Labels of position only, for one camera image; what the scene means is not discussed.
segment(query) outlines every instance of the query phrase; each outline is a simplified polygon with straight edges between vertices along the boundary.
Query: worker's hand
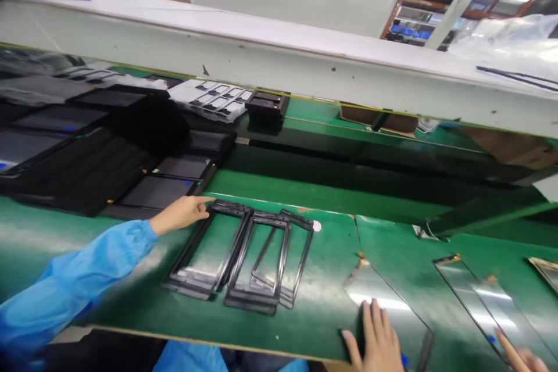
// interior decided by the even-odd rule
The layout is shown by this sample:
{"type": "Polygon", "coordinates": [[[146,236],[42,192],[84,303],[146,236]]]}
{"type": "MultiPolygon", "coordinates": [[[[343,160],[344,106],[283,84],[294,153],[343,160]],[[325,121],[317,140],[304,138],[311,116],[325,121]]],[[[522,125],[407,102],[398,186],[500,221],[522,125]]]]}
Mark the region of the worker's hand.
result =
{"type": "Polygon", "coordinates": [[[360,357],[355,336],[348,330],[341,332],[355,372],[403,372],[399,339],[387,313],[380,310],[375,299],[372,306],[366,301],[362,303],[362,322],[366,340],[364,360],[360,357]]]}
{"type": "Polygon", "coordinates": [[[206,219],[209,213],[205,204],[214,200],[208,196],[182,196],[151,218],[151,229],[155,234],[163,235],[206,219]]]}
{"type": "Polygon", "coordinates": [[[549,372],[545,363],[533,355],[529,349],[516,350],[498,328],[496,329],[496,335],[498,336],[498,340],[500,340],[500,344],[504,348],[507,358],[509,359],[511,367],[514,371],[549,372]]]}

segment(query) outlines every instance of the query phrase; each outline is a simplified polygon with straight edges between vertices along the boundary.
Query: black phone frame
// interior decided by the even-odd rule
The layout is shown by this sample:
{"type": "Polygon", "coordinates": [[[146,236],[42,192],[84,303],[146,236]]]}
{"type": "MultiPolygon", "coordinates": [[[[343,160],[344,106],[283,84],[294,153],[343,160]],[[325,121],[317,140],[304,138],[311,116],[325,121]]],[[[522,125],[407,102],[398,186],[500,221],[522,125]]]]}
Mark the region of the black phone frame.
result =
{"type": "MultiPolygon", "coordinates": [[[[280,215],[286,215],[287,217],[289,217],[289,220],[292,224],[295,224],[296,226],[308,232],[304,250],[302,251],[301,255],[301,260],[296,271],[294,286],[292,289],[281,286],[281,296],[279,298],[279,303],[288,309],[292,309],[295,306],[296,293],[298,292],[298,287],[301,283],[302,273],[304,271],[306,259],[308,258],[308,253],[310,251],[310,245],[312,244],[312,238],[314,236],[314,222],[286,209],[281,209],[280,215]]],[[[256,263],[252,268],[252,278],[256,281],[256,283],[260,283],[270,288],[273,288],[275,286],[275,282],[267,278],[263,273],[259,272],[257,268],[259,267],[264,255],[267,252],[267,249],[269,248],[271,239],[273,238],[275,231],[276,228],[273,228],[270,231],[267,240],[256,259],[256,263]]]]}
{"type": "Polygon", "coordinates": [[[273,316],[277,310],[277,305],[281,297],[281,282],[283,271],[287,261],[287,253],[291,240],[291,224],[287,216],[275,214],[265,211],[254,211],[250,223],[247,227],[244,240],[234,268],[231,272],[231,278],[228,283],[227,294],[224,304],[229,307],[240,308],[247,311],[256,311],[265,315],[273,316]],[[238,275],[240,273],[242,263],[248,250],[248,245],[253,237],[255,227],[258,225],[267,225],[283,230],[283,242],[281,246],[281,254],[277,263],[276,286],[271,292],[263,292],[264,289],[256,290],[248,285],[245,289],[236,288],[238,275]]]}

